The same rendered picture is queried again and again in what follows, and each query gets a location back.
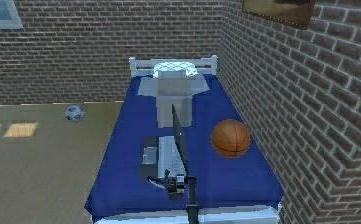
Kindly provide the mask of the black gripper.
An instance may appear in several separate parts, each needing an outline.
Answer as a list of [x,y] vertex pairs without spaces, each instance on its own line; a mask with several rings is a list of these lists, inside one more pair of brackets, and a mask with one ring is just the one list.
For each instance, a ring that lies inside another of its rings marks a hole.
[[163,178],[148,176],[147,180],[154,186],[162,190],[167,190],[169,199],[174,200],[177,197],[176,180],[174,178],[168,178],[169,174],[170,171],[166,169]]

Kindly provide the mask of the orange basketball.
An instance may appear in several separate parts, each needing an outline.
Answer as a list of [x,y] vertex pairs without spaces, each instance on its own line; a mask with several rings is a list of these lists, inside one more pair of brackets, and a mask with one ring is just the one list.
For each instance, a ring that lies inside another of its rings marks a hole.
[[246,125],[238,120],[220,121],[211,132],[211,144],[214,150],[225,158],[238,158],[244,155],[251,141]]

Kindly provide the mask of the white open carton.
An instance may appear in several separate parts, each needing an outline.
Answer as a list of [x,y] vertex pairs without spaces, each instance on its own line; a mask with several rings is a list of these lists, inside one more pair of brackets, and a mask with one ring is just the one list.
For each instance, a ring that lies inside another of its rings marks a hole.
[[185,70],[160,71],[157,77],[142,77],[138,94],[155,98],[159,128],[172,127],[175,107],[182,127],[192,123],[193,96],[208,91],[202,74],[187,76]]

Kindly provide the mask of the grey open laptop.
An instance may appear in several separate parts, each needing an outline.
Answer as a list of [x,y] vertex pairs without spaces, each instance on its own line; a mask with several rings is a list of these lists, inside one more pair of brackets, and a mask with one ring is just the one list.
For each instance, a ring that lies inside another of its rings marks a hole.
[[175,106],[172,106],[172,135],[144,137],[140,150],[139,178],[188,175],[184,134]]

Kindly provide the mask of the white bed with blue cover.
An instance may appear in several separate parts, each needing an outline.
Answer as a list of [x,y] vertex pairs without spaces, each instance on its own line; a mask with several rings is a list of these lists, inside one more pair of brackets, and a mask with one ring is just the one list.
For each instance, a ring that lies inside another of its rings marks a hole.
[[251,137],[247,152],[234,159],[212,147],[211,132],[240,115],[216,77],[217,59],[131,59],[132,80],[85,208],[93,224],[188,224],[187,192],[170,200],[167,192],[139,178],[144,137],[172,135],[159,128],[156,101],[138,94],[142,77],[153,77],[161,62],[191,62],[209,90],[192,100],[192,123],[182,127],[188,176],[196,178],[200,224],[277,224],[282,186]]

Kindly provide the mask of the grey speckled ball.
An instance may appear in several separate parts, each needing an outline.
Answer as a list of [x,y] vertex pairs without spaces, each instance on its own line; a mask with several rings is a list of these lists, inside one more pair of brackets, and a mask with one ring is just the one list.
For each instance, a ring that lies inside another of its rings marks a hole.
[[85,112],[83,107],[77,104],[69,105],[65,110],[65,117],[71,122],[80,122],[84,116]]

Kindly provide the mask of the white patterned pillow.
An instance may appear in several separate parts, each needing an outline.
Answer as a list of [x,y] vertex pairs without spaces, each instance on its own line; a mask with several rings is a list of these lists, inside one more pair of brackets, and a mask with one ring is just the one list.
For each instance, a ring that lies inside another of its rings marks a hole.
[[161,62],[154,66],[153,77],[158,78],[160,72],[184,71],[186,76],[198,74],[196,66],[191,62]]

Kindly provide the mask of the white framed window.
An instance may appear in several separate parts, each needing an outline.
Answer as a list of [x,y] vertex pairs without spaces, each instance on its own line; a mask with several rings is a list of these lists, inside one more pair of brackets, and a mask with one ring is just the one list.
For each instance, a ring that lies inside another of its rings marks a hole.
[[14,0],[0,0],[0,29],[22,29]]

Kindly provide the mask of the brown framed wall picture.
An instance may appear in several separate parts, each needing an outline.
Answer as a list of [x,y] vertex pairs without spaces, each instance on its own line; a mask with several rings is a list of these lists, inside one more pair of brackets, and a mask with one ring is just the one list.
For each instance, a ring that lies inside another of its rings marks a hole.
[[293,28],[305,30],[315,0],[242,0],[245,13]]

